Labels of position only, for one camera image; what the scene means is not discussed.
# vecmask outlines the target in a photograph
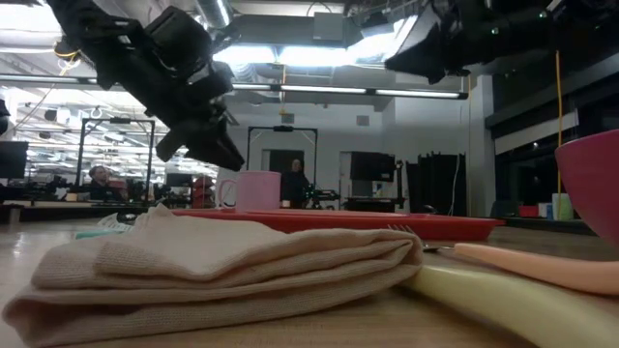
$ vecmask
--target mug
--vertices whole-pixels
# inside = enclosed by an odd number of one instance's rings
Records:
[[[217,196],[223,206],[227,206],[223,203],[221,196],[226,184],[236,185],[235,205],[237,212],[280,208],[281,174],[279,173],[250,170],[239,173],[237,180],[225,179],[221,181]]]

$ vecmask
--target tray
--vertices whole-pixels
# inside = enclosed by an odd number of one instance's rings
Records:
[[[176,216],[216,218],[225,220],[249,220],[260,222],[284,233],[294,233],[319,228],[379,229],[390,225],[407,226],[424,240],[443,241],[483,241],[495,226],[505,222],[489,218],[446,217],[428,214],[394,215],[372,213],[371,216],[358,216],[333,212],[290,213],[290,210],[236,213],[233,209],[184,209],[175,210]]]

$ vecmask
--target man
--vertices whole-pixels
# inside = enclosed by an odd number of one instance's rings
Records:
[[[104,166],[95,165],[90,169],[88,175],[92,179],[90,182],[90,199],[115,200],[119,202],[125,200],[117,188],[109,186],[109,172]]]
[[[308,205],[305,189],[310,185],[310,181],[306,178],[300,159],[292,161],[291,169],[281,174],[281,200],[290,201],[292,209],[303,209]]]

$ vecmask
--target towel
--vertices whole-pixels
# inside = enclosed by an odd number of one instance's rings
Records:
[[[237,325],[363,298],[421,263],[411,233],[284,234],[159,206],[131,232],[51,249],[3,318],[32,347]]]

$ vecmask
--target pink bowl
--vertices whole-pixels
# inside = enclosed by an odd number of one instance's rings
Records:
[[[619,130],[569,142],[554,154],[578,214],[619,247]]]

